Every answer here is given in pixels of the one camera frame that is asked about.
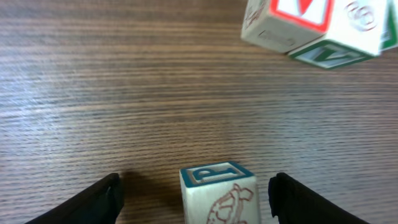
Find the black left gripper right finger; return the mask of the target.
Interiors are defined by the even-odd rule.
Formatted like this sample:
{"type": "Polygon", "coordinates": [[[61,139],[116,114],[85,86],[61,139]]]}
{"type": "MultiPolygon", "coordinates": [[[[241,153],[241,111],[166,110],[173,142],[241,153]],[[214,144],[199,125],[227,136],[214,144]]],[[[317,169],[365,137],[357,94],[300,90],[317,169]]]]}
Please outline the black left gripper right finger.
{"type": "Polygon", "coordinates": [[[270,178],[268,196],[280,224],[368,224],[283,172],[270,178]]]}

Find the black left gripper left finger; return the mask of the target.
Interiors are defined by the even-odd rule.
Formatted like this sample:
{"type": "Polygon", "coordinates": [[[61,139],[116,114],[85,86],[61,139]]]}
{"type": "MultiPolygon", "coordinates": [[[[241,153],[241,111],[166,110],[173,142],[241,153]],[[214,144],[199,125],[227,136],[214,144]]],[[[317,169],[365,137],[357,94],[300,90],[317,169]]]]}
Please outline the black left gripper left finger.
{"type": "Polygon", "coordinates": [[[111,173],[27,224],[115,224],[123,206],[120,176],[111,173]]]}

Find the blue P letter block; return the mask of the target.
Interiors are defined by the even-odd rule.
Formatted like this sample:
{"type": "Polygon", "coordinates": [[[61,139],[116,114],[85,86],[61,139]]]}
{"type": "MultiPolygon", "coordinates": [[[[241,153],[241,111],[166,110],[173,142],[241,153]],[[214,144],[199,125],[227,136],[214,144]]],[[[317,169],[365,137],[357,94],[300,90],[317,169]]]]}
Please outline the blue P letter block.
{"type": "Polygon", "coordinates": [[[256,176],[233,161],[180,169],[185,223],[260,224],[256,176]]]}

